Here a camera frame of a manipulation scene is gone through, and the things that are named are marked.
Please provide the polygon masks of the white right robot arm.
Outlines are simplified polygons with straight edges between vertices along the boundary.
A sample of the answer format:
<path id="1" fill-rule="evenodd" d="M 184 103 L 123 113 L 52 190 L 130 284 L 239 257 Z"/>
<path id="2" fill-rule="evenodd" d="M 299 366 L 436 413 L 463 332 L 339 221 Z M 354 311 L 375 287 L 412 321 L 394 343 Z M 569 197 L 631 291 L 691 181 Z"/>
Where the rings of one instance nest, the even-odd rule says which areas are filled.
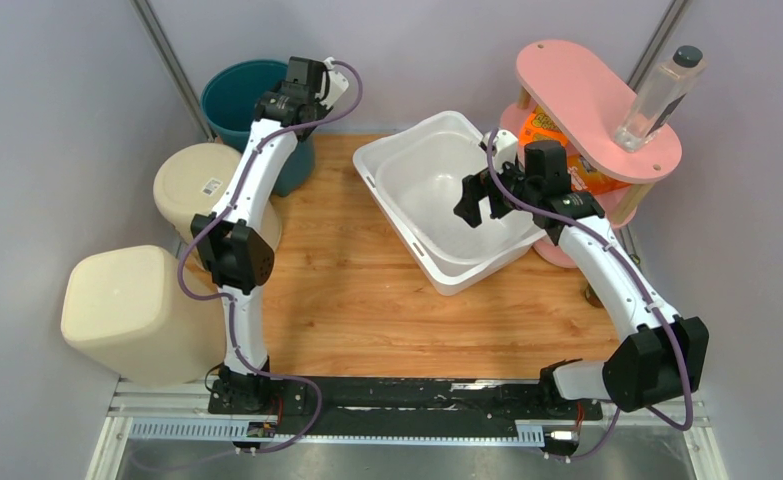
<path id="1" fill-rule="evenodd" d="M 522 160 L 515 138 L 485 138 L 479 148 L 486 166 L 463 179 L 454 214 L 476 228 L 483 221 L 481 200 L 493 219 L 515 210 L 531 213 L 580 269 L 620 341 L 605 361 L 566 360 L 543 369 L 537 392 L 542 411 L 563 417 L 580 399 L 610 401 L 625 412 L 689 400 L 700 384 L 708 329 L 698 317 L 683 317 L 652 287 L 595 197 L 572 188 L 564 147 L 536 141 L 525 146 Z"/>

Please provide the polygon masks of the teal plastic bucket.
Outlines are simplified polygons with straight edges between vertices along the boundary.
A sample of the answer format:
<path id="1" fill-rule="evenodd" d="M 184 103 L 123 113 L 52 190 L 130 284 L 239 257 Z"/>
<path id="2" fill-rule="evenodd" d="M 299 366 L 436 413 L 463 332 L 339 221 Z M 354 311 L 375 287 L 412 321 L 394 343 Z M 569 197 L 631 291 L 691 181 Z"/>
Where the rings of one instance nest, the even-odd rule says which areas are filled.
<path id="1" fill-rule="evenodd" d="M 201 108 L 226 145 L 243 152 L 250 136 L 254 108 L 261 95 L 283 80 L 287 65 L 275 60 L 238 63 L 215 75 L 201 96 Z M 312 138 L 300 143 L 283 166 L 273 193 L 286 197 L 302 187 L 316 166 Z"/>

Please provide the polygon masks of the cream large bucket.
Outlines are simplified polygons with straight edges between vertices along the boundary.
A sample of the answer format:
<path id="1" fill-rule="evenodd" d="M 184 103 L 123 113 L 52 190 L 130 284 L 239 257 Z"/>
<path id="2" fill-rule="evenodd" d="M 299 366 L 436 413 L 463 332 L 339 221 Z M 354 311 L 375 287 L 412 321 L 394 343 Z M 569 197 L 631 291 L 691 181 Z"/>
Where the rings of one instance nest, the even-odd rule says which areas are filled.
<path id="1" fill-rule="evenodd" d="M 193 239 L 193 217 L 212 212 L 240 160 L 241 154 L 229 146 L 200 143 L 174 153 L 160 167 L 153 184 L 155 204 L 186 244 Z"/>

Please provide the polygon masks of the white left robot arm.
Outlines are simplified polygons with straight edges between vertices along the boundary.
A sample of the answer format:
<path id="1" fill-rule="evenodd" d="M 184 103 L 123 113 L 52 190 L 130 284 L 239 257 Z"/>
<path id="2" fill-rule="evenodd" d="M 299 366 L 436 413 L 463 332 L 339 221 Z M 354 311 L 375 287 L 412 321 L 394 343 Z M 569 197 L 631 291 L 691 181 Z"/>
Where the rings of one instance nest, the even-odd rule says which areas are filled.
<path id="1" fill-rule="evenodd" d="M 215 400 L 264 412 L 278 376 L 263 339 L 263 290 L 275 251 L 261 234 L 266 205 L 289 158 L 320 125 L 340 119 L 334 106 L 349 88 L 347 63 L 293 56 L 265 90 L 238 105 L 247 136 L 225 192 L 193 216 L 191 248 L 202 260 L 224 311 L 226 353 L 212 387 Z"/>

